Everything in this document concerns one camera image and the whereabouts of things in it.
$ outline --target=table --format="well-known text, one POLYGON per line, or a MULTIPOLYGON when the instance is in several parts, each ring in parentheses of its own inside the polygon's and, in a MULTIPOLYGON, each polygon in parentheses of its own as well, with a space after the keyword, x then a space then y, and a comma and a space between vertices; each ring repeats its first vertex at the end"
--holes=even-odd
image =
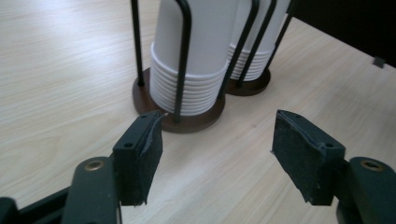
MULTIPOLYGON (((159 0, 140 1, 149 67, 159 0)), ((0 5, 0 194, 22 208, 70 185, 75 167, 111 148, 138 116, 129 2, 6 1, 0 5)), ((335 223, 304 203, 270 153, 278 109, 310 119, 346 146, 396 168, 396 69, 292 20, 267 90, 227 95, 220 119, 163 133, 148 205, 124 223, 335 223)))

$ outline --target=brown circular base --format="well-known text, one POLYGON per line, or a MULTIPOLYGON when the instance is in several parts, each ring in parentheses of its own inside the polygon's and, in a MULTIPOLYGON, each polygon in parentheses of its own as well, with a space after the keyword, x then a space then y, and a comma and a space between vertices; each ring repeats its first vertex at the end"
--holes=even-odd
POLYGON ((236 96, 252 96, 259 94, 267 88, 271 80, 271 72, 269 69, 264 70, 262 75, 253 81, 245 81, 242 87, 238 87, 238 80, 229 79, 226 87, 226 93, 236 96))
POLYGON ((217 100, 216 103, 204 114, 196 116, 181 116, 179 123, 174 123, 174 114, 160 108, 152 100, 149 94, 149 69, 143 72, 145 80, 144 86, 138 86, 137 80, 133 85, 134 107, 139 114, 144 114, 153 110, 160 110, 168 113, 163 119, 163 130, 170 133, 196 133, 214 124, 220 117, 224 106, 225 97, 217 100))

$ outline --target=black metal rod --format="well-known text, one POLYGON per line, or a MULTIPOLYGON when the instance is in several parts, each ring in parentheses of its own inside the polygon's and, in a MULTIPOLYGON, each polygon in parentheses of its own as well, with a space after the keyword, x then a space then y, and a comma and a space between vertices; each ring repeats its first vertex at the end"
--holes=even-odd
POLYGON ((290 21, 295 15, 295 11, 296 11, 296 8, 297 8, 297 3, 298 3, 298 0, 291 0, 290 6, 289 6, 289 10, 288 10, 288 17, 286 18, 285 22, 283 23, 282 29, 281 29, 281 31, 279 33, 279 36, 277 37, 277 40, 276 40, 276 43, 275 43, 274 51, 273 51, 273 53, 271 55, 270 60, 268 60, 268 63, 265 66, 264 71, 267 70, 270 67, 271 62, 272 62, 272 60, 275 57, 275 54, 276 54, 277 49, 278 49, 278 47, 280 45, 280 42, 282 42, 283 36, 285 35, 286 30, 289 27, 290 21))
POLYGON ((257 52, 257 49, 259 48, 260 43, 262 42, 262 38, 264 37, 265 31, 267 30, 268 24, 270 23, 270 20, 274 14, 276 8, 276 0, 271 0, 271 4, 268 8, 268 11, 265 15, 264 21, 262 22, 262 27, 260 28, 259 33, 257 34, 256 40, 253 43, 253 47, 251 48, 251 52, 249 53, 247 57, 247 61, 245 63, 244 69, 242 70, 242 73, 239 77, 237 87, 240 88, 242 87, 242 84, 244 82, 244 79, 247 75, 248 69, 250 67, 251 62, 253 61, 253 58, 257 52))
POLYGON ((142 48, 140 44, 139 5, 137 0, 131 0, 132 22, 134 27, 134 53, 136 57, 137 85, 144 86, 142 48))
POLYGON ((218 99, 222 99, 225 95, 225 88, 227 86, 228 80, 233 74, 233 70, 235 69, 235 65, 238 62, 239 55, 241 54, 242 48, 245 46, 245 43, 248 39, 248 34, 250 33, 251 27, 256 19, 257 13, 259 12, 260 0, 251 0, 251 9, 247 17, 247 22, 245 24, 244 30, 242 31, 241 36, 239 37, 238 44, 236 45, 236 49, 233 52, 233 57, 231 58, 230 64, 228 65, 227 72, 225 73, 223 82, 221 84, 218 99))
POLYGON ((186 79, 187 60, 191 37, 191 11, 186 0, 176 0, 183 15, 183 31, 181 37, 180 56, 178 62, 177 92, 174 111, 174 123, 180 123, 181 103, 183 100, 184 81, 186 79))

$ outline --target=stack of white cups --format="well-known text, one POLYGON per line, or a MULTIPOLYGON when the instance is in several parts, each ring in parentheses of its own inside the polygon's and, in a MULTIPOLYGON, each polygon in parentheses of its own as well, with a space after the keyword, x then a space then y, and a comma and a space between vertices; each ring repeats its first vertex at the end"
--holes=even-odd
MULTIPOLYGON (((228 67, 238 0, 188 0, 192 27, 181 115, 205 113, 217 100, 228 67)), ((183 18, 175 0, 162 0, 151 46, 150 96, 161 108, 175 110, 183 18)))
MULTIPOLYGON (((251 52, 253 44, 257 38, 257 35, 262 27, 262 22, 265 18, 265 15, 268 11, 268 8, 271 4, 271 0, 261 0, 260 8, 257 14, 256 20, 251 27, 250 33, 247 37, 247 41, 243 50, 238 58, 238 61, 235 65, 235 69, 233 70, 233 74, 231 76, 232 79, 239 79, 243 68, 245 67, 246 60, 248 59, 248 55, 251 52)), ((252 81, 259 78, 262 75, 262 72, 265 66, 268 64, 271 55, 274 52, 275 42, 278 37, 283 19, 285 17, 286 11, 288 10, 288 6, 290 4, 290 0, 277 0, 276 8, 274 14, 268 24, 267 30, 265 31, 265 35, 262 38, 262 42, 257 49, 257 52, 253 58, 253 61, 247 70, 247 74, 245 77, 245 81, 252 81)), ((239 7, 236 12, 236 21, 233 29, 233 38, 231 45, 229 47, 229 58, 233 57, 233 52, 235 51, 236 45, 238 44, 239 37, 242 34, 242 30, 245 27, 245 23, 248 17, 248 14, 251 9, 251 1, 240 1, 239 7)))

